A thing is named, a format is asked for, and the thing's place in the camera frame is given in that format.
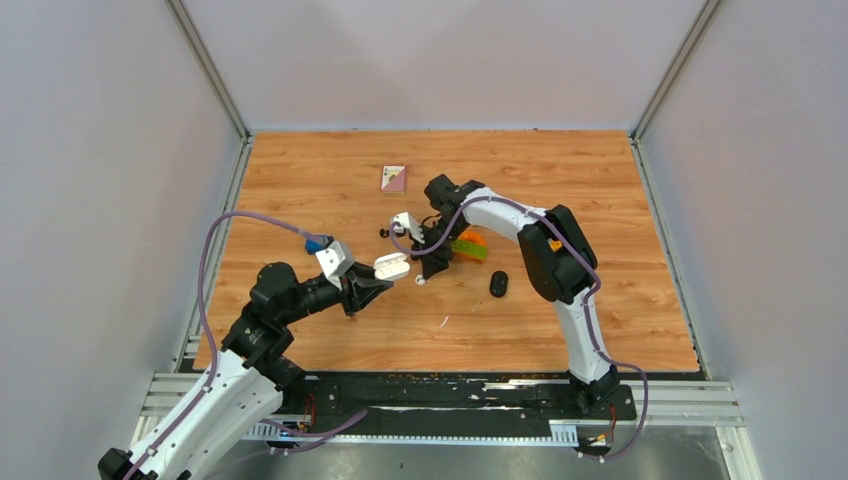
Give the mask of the white earbud charging case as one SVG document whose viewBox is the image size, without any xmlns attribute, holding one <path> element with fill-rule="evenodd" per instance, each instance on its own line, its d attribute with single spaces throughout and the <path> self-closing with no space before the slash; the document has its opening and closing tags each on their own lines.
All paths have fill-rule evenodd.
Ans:
<svg viewBox="0 0 848 480">
<path fill-rule="evenodd" d="M 392 282 L 404 278 L 411 269 L 408 256 L 402 252 L 383 255 L 374 260 L 372 266 L 379 278 Z"/>
</svg>

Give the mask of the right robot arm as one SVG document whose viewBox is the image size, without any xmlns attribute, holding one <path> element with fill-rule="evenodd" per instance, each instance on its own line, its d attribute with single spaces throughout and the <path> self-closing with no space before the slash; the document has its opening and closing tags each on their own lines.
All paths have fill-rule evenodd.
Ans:
<svg viewBox="0 0 848 480">
<path fill-rule="evenodd" d="M 601 414 L 620 384 L 619 372 L 596 318 L 597 258 L 571 210 L 527 206 L 479 181 L 457 185 L 446 175 L 432 179 L 424 193 L 439 218 L 408 228 L 414 257 L 422 266 L 421 281 L 450 266 L 451 244 L 470 226 L 516 242 L 532 287 L 552 303 L 566 340 L 572 406 L 584 417 Z"/>
</svg>

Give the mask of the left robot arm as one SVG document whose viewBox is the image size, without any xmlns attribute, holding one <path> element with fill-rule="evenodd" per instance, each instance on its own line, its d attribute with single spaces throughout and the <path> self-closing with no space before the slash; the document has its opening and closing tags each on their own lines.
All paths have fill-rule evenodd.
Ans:
<svg viewBox="0 0 848 480">
<path fill-rule="evenodd" d="M 302 368 L 284 357 L 290 324 L 340 305 L 352 316 L 394 285 L 353 263 L 300 281 L 287 263 L 264 266 L 211 364 L 154 431 L 98 462 L 103 479 L 202 479 L 256 424 L 306 400 Z"/>
</svg>

